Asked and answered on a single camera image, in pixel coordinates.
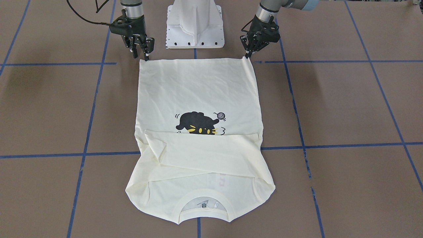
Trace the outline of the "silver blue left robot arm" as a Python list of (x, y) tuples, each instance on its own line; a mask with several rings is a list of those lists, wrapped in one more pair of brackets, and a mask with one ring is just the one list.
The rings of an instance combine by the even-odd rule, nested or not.
[(254, 18), (252, 18), (241, 30), (245, 32), (245, 35), (240, 36), (240, 41), (245, 50), (245, 57), (250, 58), (255, 52), (281, 39), (279, 26), (275, 21), (281, 8), (311, 11), (318, 3), (318, 0), (260, 1)]

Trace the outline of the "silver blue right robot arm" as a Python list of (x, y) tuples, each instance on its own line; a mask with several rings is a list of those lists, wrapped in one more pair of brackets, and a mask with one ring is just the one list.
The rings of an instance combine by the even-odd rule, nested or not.
[(146, 34), (144, 10), (142, 0), (121, 0), (121, 16), (114, 20), (109, 29), (112, 33), (120, 35), (125, 47), (138, 58), (136, 46), (139, 45), (144, 55), (144, 60), (149, 60), (149, 54), (154, 50), (154, 38)]

